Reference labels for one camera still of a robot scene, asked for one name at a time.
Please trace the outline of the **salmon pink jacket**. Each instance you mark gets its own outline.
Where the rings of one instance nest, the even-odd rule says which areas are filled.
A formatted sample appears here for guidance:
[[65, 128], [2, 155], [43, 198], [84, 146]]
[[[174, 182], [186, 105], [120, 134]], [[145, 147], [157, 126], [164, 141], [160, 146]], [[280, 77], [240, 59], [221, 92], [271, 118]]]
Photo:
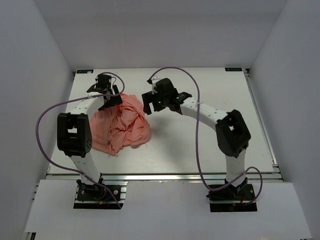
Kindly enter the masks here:
[[122, 103], [96, 112], [90, 120], [92, 148], [116, 156], [125, 147], [146, 144], [152, 135], [143, 104], [134, 94], [121, 94]]

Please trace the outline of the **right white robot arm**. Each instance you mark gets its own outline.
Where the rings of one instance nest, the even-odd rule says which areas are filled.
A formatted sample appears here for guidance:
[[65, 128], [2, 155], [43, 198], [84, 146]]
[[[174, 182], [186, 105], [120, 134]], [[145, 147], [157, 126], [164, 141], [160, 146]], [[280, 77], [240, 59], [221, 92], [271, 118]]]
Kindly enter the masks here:
[[236, 200], [244, 193], [248, 182], [245, 173], [246, 149], [251, 139], [250, 131], [241, 115], [232, 111], [218, 110], [207, 104], [200, 103], [187, 92], [178, 92], [168, 78], [149, 79], [151, 91], [142, 94], [143, 111], [150, 115], [150, 105], [155, 112], [169, 108], [182, 116], [191, 117], [207, 125], [216, 133], [217, 145], [225, 155], [226, 195]]

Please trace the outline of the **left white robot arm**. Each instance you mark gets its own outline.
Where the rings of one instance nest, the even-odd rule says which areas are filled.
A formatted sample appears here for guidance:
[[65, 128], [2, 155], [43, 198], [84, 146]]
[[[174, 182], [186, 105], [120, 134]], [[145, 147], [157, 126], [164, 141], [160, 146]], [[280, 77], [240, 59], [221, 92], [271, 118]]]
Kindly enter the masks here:
[[98, 74], [86, 91], [88, 96], [71, 111], [57, 116], [57, 148], [72, 160], [81, 174], [81, 182], [90, 185], [88, 193], [96, 200], [105, 196], [106, 187], [100, 184], [102, 174], [91, 155], [90, 120], [96, 113], [123, 103], [118, 87], [112, 82], [117, 77], [111, 72]]

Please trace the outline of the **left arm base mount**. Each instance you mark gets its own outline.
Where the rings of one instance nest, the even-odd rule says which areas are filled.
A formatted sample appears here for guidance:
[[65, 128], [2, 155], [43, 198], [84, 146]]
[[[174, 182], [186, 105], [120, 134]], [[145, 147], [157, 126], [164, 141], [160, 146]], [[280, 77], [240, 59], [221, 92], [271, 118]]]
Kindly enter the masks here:
[[[74, 209], [83, 210], [120, 210], [112, 195], [103, 187], [84, 184], [80, 179], [76, 181], [77, 188], [73, 203]], [[106, 187], [112, 192], [122, 207], [126, 198], [126, 183], [111, 183]]]

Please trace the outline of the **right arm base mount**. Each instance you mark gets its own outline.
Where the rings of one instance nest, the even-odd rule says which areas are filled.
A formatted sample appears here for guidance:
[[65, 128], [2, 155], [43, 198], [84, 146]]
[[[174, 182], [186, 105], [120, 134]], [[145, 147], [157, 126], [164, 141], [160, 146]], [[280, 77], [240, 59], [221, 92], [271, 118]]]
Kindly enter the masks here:
[[209, 200], [211, 213], [245, 213], [257, 212], [254, 201], [256, 195], [252, 184], [247, 184], [239, 193], [235, 194], [229, 188], [220, 191], [209, 191], [206, 197]]

